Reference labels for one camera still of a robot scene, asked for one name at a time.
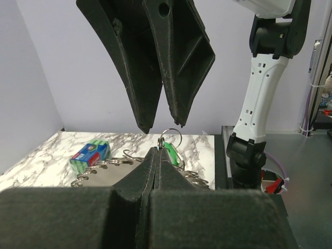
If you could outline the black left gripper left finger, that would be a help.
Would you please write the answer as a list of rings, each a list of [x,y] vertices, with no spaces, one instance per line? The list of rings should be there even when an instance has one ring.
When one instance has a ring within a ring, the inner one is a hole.
[[[158,152],[113,187],[1,192],[1,248],[148,248]]]

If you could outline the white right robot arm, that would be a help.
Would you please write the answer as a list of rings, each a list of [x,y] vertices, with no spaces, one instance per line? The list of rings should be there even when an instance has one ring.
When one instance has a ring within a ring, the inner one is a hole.
[[[257,188],[266,163],[266,122],[280,78],[305,42],[310,1],[238,1],[254,13],[251,74],[226,154],[240,187]],[[215,61],[193,1],[77,1],[125,86],[137,126],[153,127],[164,92],[184,126]]]

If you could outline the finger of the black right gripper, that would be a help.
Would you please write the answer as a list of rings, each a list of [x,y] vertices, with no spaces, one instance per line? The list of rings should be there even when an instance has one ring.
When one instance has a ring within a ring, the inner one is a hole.
[[[138,128],[149,133],[162,83],[143,1],[77,1],[76,5],[111,57]]]
[[[143,1],[174,122],[185,126],[215,53],[193,1]]]

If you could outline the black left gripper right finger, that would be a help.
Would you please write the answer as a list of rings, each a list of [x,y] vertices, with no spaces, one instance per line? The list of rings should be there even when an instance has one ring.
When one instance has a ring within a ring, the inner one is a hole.
[[[151,148],[149,248],[297,248],[281,196],[259,190],[196,190],[164,150]]]

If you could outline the green tagged key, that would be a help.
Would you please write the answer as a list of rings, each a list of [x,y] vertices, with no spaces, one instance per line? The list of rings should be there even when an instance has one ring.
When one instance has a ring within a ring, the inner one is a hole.
[[[176,132],[179,133],[180,142],[177,146],[174,146],[172,143],[168,143],[168,142],[165,141],[163,136],[169,131],[176,131]],[[172,164],[175,167],[184,170],[185,169],[185,161],[184,161],[183,157],[181,156],[181,154],[177,150],[177,148],[181,145],[182,141],[183,141],[183,136],[178,131],[178,129],[168,128],[168,129],[164,130],[161,133],[160,137],[158,138],[158,140],[157,140],[157,149],[158,150],[165,149],[168,152],[168,155],[169,155],[169,158],[170,158]]]

